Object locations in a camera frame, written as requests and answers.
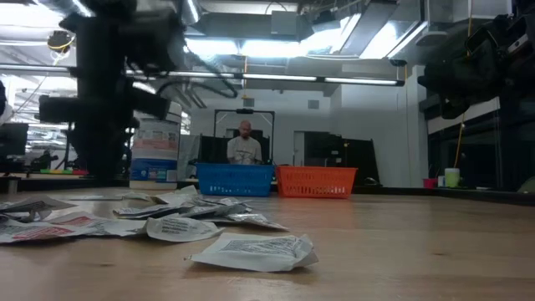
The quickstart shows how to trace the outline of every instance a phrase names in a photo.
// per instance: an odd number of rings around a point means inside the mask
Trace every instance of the blue basket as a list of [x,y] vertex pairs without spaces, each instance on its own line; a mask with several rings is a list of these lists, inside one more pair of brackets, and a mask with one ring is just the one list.
[[197,163],[202,194],[216,196],[269,196],[275,166]]

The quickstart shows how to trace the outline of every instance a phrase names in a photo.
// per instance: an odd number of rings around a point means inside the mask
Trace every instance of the orange basket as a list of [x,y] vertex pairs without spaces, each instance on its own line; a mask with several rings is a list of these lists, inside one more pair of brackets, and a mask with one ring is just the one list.
[[278,166],[278,194],[285,197],[348,198],[357,168]]

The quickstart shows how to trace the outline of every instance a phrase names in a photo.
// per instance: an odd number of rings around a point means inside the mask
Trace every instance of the workbench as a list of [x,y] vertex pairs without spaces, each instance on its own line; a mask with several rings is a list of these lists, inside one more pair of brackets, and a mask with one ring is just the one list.
[[[125,188],[48,191],[118,194]],[[19,193],[16,201],[35,193]],[[112,217],[143,201],[72,202],[60,212]],[[255,212],[308,234],[319,263],[255,273],[184,260],[216,238],[80,238],[0,246],[2,300],[425,300],[535,299],[535,208],[440,196],[351,200],[257,198]],[[246,227],[228,232],[285,235]]]

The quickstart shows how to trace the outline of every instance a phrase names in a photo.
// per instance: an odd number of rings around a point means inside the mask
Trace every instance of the table surface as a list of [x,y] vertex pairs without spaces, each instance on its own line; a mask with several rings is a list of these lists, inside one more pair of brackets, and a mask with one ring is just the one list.
[[[50,196],[125,189],[52,191]],[[30,195],[20,194],[9,201]],[[142,201],[73,202],[111,217]],[[308,234],[319,263],[255,273],[184,260],[216,239],[85,238],[0,246],[3,300],[437,300],[535,299],[535,208],[423,196],[351,200],[256,199],[274,221]],[[277,236],[244,227],[226,231]]]

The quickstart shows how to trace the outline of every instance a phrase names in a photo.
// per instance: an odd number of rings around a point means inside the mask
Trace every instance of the plastic basket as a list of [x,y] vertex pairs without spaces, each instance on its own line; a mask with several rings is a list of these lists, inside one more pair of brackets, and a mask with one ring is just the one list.
[[274,166],[198,163],[202,194],[215,196],[269,196]]
[[278,194],[285,197],[348,198],[357,168],[277,167]]

